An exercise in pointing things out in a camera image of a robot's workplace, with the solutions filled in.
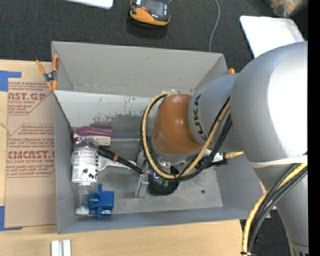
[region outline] brown rubber cover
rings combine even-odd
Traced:
[[[184,155],[201,147],[188,124],[188,105],[191,98],[191,95],[184,93],[173,94],[159,105],[155,115],[152,142],[161,153]]]

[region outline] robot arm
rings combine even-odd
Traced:
[[[163,93],[149,140],[144,122],[155,102],[142,122],[151,168],[164,179],[183,181],[198,174],[201,161],[208,164],[206,156],[211,161],[218,151],[244,152],[263,185],[272,189],[292,165],[307,163],[307,59],[308,42],[294,43],[260,55],[240,73],[219,77],[192,96]],[[166,168],[183,161],[188,165],[179,172]],[[308,255],[307,175],[277,209],[292,255]]]

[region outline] black carpet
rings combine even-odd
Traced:
[[[211,52],[223,53],[236,72],[253,59],[240,16],[276,17],[264,0],[218,0],[220,20]],[[132,25],[129,0],[116,0],[111,10],[65,0],[0,0],[0,59],[51,61],[51,42],[139,46],[209,51],[218,16],[214,0],[173,0],[168,28],[152,30]],[[293,16],[308,40],[308,9]],[[291,256],[286,232],[275,211],[260,230],[254,250],[258,256]]]

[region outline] yellow cable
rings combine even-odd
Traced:
[[[167,96],[167,95],[170,95],[171,93],[170,92],[162,92],[160,94],[158,94],[156,97],[154,97],[150,103],[147,105],[146,109],[145,109],[145,112],[143,114],[143,119],[142,119],[142,127],[141,127],[141,132],[142,132],[142,143],[143,143],[143,147],[144,147],[144,150],[145,150],[145,156],[146,158],[148,159],[148,162],[150,163],[151,167],[153,168],[153,170],[156,171],[157,174],[159,174],[161,177],[163,178],[166,178],[166,179],[169,179],[169,180],[173,180],[175,179],[176,177],[172,174],[167,174],[167,173],[164,173],[163,171],[161,171],[157,166],[156,164],[154,163],[151,155],[150,155],[150,152],[149,152],[149,148],[148,148],[148,143],[147,143],[147,132],[146,132],[146,123],[147,123],[147,118],[148,118],[148,114],[149,114],[149,111],[151,109],[151,107],[153,106],[153,104],[160,98],[164,97],[164,96]]]
[[[225,159],[231,159],[231,158],[235,158],[237,156],[241,156],[243,154],[244,154],[243,151],[240,151],[240,152],[228,152],[228,153],[224,154],[224,158]]]
[[[189,166],[189,168],[184,172],[184,174],[182,175],[185,176],[187,175],[189,172],[191,172],[191,170],[196,166],[196,164],[200,161],[200,159],[203,157],[205,151],[207,150],[210,142],[212,141],[212,139],[214,138],[214,135],[216,133],[216,131],[218,130],[218,127],[221,123],[221,121],[224,119],[224,117],[226,116],[228,110],[230,108],[230,100],[228,100],[227,104],[225,105],[224,109],[222,110],[221,115],[219,116],[217,122],[214,124],[212,131],[210,132],[210,135],[208,137],[208,139],[206,140],[205,144],[203,145],[201,151],[199,152],[199,154],[197,155],[196,159],[193,161],[193,163]]]
[[[288,174],[288,176],[284,179],[284,181],[278,186],[278,189],[281,188],[286,182],[288,182],[290,179],[298,175],[300,172],[302,172],[305,167],[308,166],[306,163],[299,164],[291,173]],[[254,217],[257,214],[257,211],[259,210],[259,207],[261,206],[262,202],[266,198],[269,191],[264,193],[254,204],[252,210],[250,211],[248,218],[245,222],[243,233],[242,233],[242,246],[241,251],[247,252],[248,251],[248,241],[249,241],[249,231],[251,224],[254,220]]]
[[[143,147],[145,149],[145,155],[151,165],[151,167],[156,171],[157,174],[159,174],[161,177],[163,178],[166,178],[166,179],[169,179],[169,180],[173,180],[176,178],[175,175],[172,175],[172,174],[167,174],[167,173],[164,173],[163,171],[161,171],[157,166],[156,164],[154,163],[151,155],[150,155],[150,152],[149,152],[149,148],[148,148],[148,144],[147,144],[147,135],[146,135],[146,123],[147,123],[147,118],[148,118],[148,114],[149,114],[149,111],[151,109],[151,107],[153,106],[153,104],[159,99],[159,98],[162,98],[164,96],[167,96],[167,95],[170,95],[171,92],[163,92],[163,93],[160,93],[158,94],[156,97],[154,97],[150,103],[148,104],[148,106],[146,107],[145,109],[145,112],[144,112],[144,115],[143,115],[143,119],[142,119],[142,128],[141,128],[141,132],[142,132],[142,143],[143,143]],[[188,169],[184,172],[184,174],[182,175],[185,176],[186,174],[188,174],[195,166],[196,164],[199,162],[199,160],[203,157],[206,149],[208,148],[211,140],[213,139],[221,121],[223,120],[223,118],[226,116],[228,110],[230,108],[230,100],[228,100],[228,102],[226,103],[224,109],[222,110],[221,112],[221,115],[219,116],[217,122],[214,124],[213,126],[213,129],[212,131],[210,132],[209,134],[209,137],[208,139],[206,140],[204,146],[202,147],[201,151],[199,152],[199,154],[197,155],[197,157],[195,158],[195,160],[193,161],[193,163],[188,167]]]

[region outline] plastic bottle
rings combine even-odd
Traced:
[[[93,138],[77,137],[72,153],[71,185],[75,200],[75,214],[89,214],[89,200],[97,191],[98,148]]]

